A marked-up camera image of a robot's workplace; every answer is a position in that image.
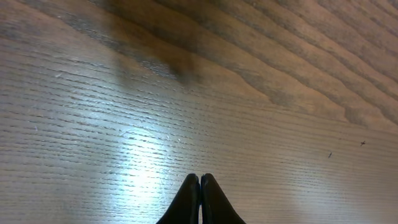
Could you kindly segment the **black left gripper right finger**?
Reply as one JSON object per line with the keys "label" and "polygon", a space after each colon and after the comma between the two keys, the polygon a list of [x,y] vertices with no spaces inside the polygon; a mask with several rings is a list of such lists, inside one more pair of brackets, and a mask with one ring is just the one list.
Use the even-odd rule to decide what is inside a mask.
{"label": "black left gripper right finger", "polygon": [[201,177],[201,207],[203,224],[245,224],[209,173]]}

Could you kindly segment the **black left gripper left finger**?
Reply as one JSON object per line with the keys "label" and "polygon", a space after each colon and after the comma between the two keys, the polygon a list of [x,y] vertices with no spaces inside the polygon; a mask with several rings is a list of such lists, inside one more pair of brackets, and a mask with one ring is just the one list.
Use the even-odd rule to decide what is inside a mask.
{"label": "black left gripper left finger", "polygon": [[188,174],[157,224],[198,224],[200,190],[198,177]]}

